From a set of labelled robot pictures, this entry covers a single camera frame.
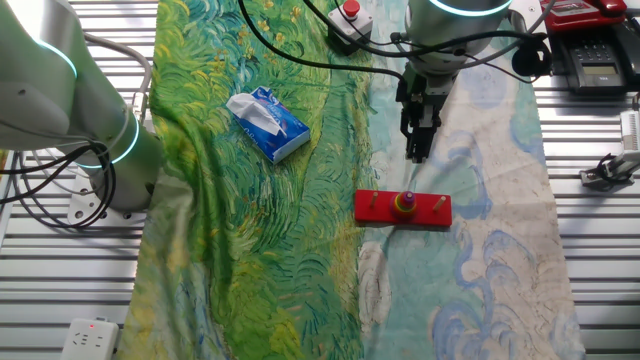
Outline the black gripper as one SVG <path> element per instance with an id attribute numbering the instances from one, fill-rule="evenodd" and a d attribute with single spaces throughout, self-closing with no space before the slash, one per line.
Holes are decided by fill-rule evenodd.
<path id="1" fill-rule="evenodd" d="M 452 74 L 419 73 L 407 63 L 404 86 L 398 89 L 402 104 L 400 131 L 406 138 L 406 152 L 414 163 L 429 157 L 441 125 L 440 111 L 453 87 Z"/>

